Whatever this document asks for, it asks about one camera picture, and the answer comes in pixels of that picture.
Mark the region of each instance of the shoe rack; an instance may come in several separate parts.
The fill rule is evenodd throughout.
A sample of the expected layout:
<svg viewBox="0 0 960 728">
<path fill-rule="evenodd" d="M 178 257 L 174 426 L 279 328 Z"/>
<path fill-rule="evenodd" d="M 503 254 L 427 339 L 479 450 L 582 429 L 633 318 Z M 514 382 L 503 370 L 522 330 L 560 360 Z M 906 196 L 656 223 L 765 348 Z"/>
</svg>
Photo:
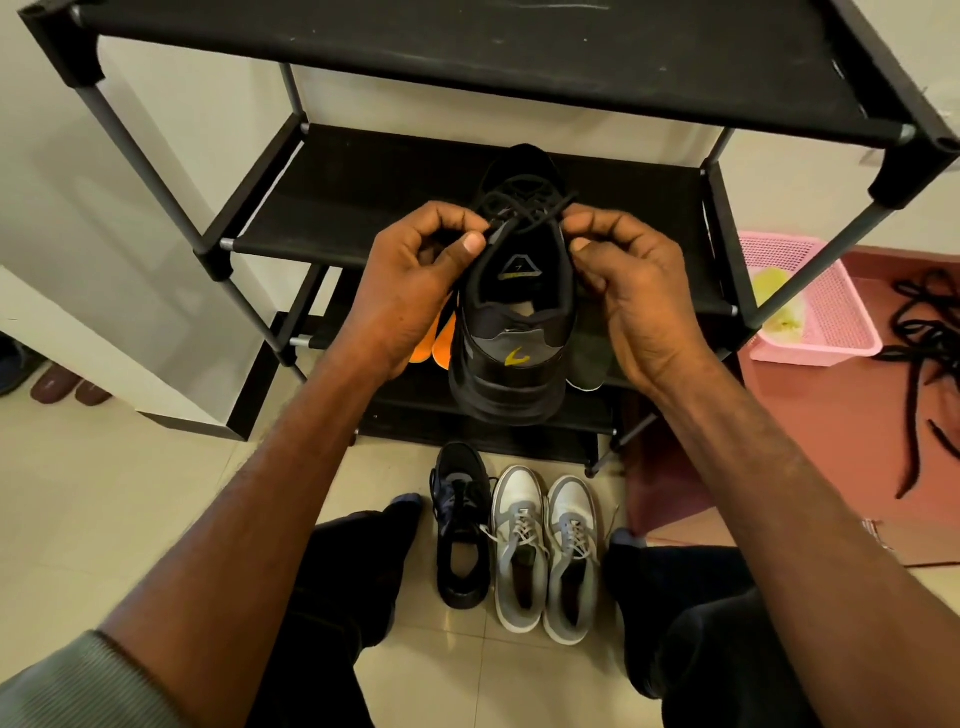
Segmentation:
<svg viewBox="0 0 960 728">
<path fill-rule="evenodd" d="M 553 156 L 582 202 L 628 210 L 680 243 L 701 325 L 721 356 L 738 351 L 772 313 L 960 157 L 960 140 L 853 0 L 40 0 L 20 17 L 211 280 L 279 364 L 300 377 L 298 348 L 332 341 L 376 233 L 429 199 L 468 204 L 498 149 L 311 124 L 291 64 L 721 127 L 699 167 Z M 100 36 L 279 63 L 291 114 L 206 231 L 189 220 L 98 89 Z M 736 129 L 883 153 L 870 204 L 760 307 L 720 167 Z M 371 174 L 400 169 L 402 176 Z M 264 323 L 233 284 L 233 253 L 311 264 L 280 326 Z M 326 315 L 311 318 L 330 266 L 345 272 Z M 615 386 L 571 390 L 547 425 L 493 427 L 457 410 L 445 372 L 417 365 L 377 394 L 360 432 L 437 445 L 472 439 L 494 452 L 594 463 L 596 435 L 621 428 L 621 394 Z"/>
</svg>

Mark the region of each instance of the yellow logo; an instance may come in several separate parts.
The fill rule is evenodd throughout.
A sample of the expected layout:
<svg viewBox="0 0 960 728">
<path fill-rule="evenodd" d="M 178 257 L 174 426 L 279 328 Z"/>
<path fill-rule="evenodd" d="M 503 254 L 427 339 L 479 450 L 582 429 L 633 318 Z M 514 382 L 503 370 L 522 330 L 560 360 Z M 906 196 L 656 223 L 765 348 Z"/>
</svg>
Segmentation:
<svg viewBox="0 0 960 728">
<path fill-rule="evenodd" d="M 523 347 L 517 347 L 510 352 L 507 355 L 507 360 L 504 362 L 504 364 L 506 364 L 508 367 L 515 367 L 517 364 L 526 364 L 528 361 L 530 361 L 529 356 L 524 356 L 520 359 L 516 358 L 516 355 L 520 353 L 521 349 L 523 349 Z"/>
</svg>

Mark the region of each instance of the black pants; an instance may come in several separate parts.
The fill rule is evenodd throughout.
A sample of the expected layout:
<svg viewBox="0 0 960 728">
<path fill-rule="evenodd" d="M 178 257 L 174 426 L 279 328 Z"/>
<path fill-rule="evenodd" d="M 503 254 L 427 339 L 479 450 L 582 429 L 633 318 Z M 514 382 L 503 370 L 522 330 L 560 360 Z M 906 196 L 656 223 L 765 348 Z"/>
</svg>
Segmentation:
<svg viewBox="0 0 960 728">
<path fill-rule="evenodd" d="M 390 630 L 419 520 L 401 502 L 317 527 L 249 728 L 372 726 L 353 665 Z M 819 725 L 737 549 L 613 545 L 603 571 L 666 728 Z"/>
</svg>

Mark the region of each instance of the fingernail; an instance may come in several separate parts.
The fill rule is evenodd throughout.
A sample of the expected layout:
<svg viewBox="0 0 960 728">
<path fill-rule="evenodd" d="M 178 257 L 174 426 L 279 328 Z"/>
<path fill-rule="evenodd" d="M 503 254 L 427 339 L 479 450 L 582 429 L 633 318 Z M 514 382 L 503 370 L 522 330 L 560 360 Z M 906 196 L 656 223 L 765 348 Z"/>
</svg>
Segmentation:
<svg viewBox="0 0 960 728">
<path fill-rule="evenodd" d="M 468 232 L 464 236 L 464 248 L 471 255 L 480 255 L 486 245 L 487 238 L 479 232 Z"/>
</svg>

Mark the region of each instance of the person's right arm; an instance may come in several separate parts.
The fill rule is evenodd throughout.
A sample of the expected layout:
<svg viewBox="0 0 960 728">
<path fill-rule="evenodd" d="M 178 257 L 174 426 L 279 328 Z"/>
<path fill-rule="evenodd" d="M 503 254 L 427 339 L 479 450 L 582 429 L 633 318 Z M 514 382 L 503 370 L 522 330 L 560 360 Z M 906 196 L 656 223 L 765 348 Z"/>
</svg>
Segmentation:
<svg viewBox="0 0 960 728">
<path fill-rule="evenodd" d="M 584 206 L 566 212 L 564 231 L 604 296 L 617 359 L 710 489 L 824 725 L 960 725 L 960 618 L 719 363 L 679 246 L 630 215 Z"/>
</svg>

